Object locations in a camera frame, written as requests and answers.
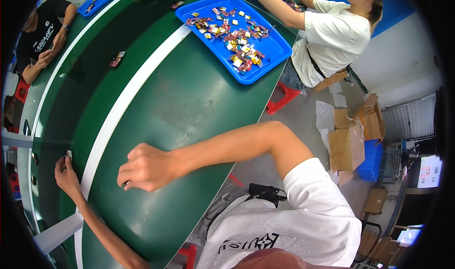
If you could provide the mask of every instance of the hand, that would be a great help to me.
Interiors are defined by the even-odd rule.
[[[60,31],[55,35],[53,44],[54,46],[52,47],[52,51],[54,53],[59,53],[63,47],[65,46],[66,43],[66,29],[61,28]]]
[[[120,166],[118,186],[128,182],[125,191],[141,188],[148,192],[161,188],[181,176],[181,162],[173,152],[164,152],[141,143],[128,153],[128,162]]]
[[[38,55],[36,64],[41,68],[46,68],[53,58],[53,52],[51,50],[46,50]]]
[[[69,157],[60,158],[55,164],[55,180],[57,181],[57,185],[70,196],[73,201],[81,197],[81,185],[79,184],[79,180],[77,179],[76,172],[73,170]]]

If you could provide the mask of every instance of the ponytail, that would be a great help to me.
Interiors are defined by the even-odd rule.
[[[381,21],[382,19],[382,9],[383,9],[382,0],[374,0],[371,7],[371,12],[368,16],[368,20],[371,23],[371,33],[373,33],[374,28],[376,28],[379,21]]]

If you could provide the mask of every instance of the blue wall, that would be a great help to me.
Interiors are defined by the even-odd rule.
[[[384,0],[382,20],[378,23],[372,37],[384,32],[407,16],[411,15],[413,12],[414,9],[407,0]]]

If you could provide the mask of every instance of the red plastic stool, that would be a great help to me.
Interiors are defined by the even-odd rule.
[[[29,88],[30,84],[27,84],[27,82],[21,77],[17,83],[16,93],[14,94],[14,97],[25,104]]]
[[[9,127],[8,131],[11,133],[18,134],[19,133],[19,127]]]
[[[228,176],[230,179],[232,179],[232,181],[234,181],[234,183],[236,183],[238,186],[242,186],[243,187],[243,183],[240,182],[236,176],[232,175],[232,173],[229,174]]]
[[[281,86],[281,88],[284,90],[284,98],[276,103],[272,102],[271,100],[268,101],[267,110],[265,112],[271,115],[275,114],[276,111],[280,110],[282,107],[284,107],[284,105],[291,102],[301,92],[300,90],[287,87],[281,82],[278,82],[278,86]]]
[[[193,269],[194,262],[196,261],[196,245],[191,244],[190,248],[180,248],[178,251],[181,255],[186,255],[188,257],[187,265],[183,269]]]
[[[19,177],[17,173],[11,174],[9,176],[9,184],[11,185],[12,192],[19,192]]]

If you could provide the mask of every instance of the black fisheye border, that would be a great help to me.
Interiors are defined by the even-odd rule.
[[[451,62],[455,52],[455,33],[450,28],[455,20],[453,14],[453,0],[408,0],[420,13],[433,44],[437,50],[437,65],[441,71],[444,88],[440,91],[443,99],[438,99],[438,119],[435,124],[437,134],[437,152],[443,155],[444,168],[442,169],[440,186],[433,202],[430,215],[427,217],[425,227],[413,247],[401,260],[399,268],[436,268],[439,264],[451,264],[449,249],[451,240],[450,232],[452,220],[449,212],[453,209],[453,200],[450,195],[452,182],[451,169],[453,167],[454,137],[453,106],[454,106],[454,71],[449,70],[454,64]],[[13,47],[22,30],[23,23],[37,0],[1,0],[1,89],[8,64],[13,58]],[[9,187],[8,176],[5,173],[4,155],[1,155],[1,217],[0,220],[0,245],[1,261],[3,266],[14,265],[16,268],[52,268],[43,257],[23,220],[20,219],[19,210],[16,208]]]

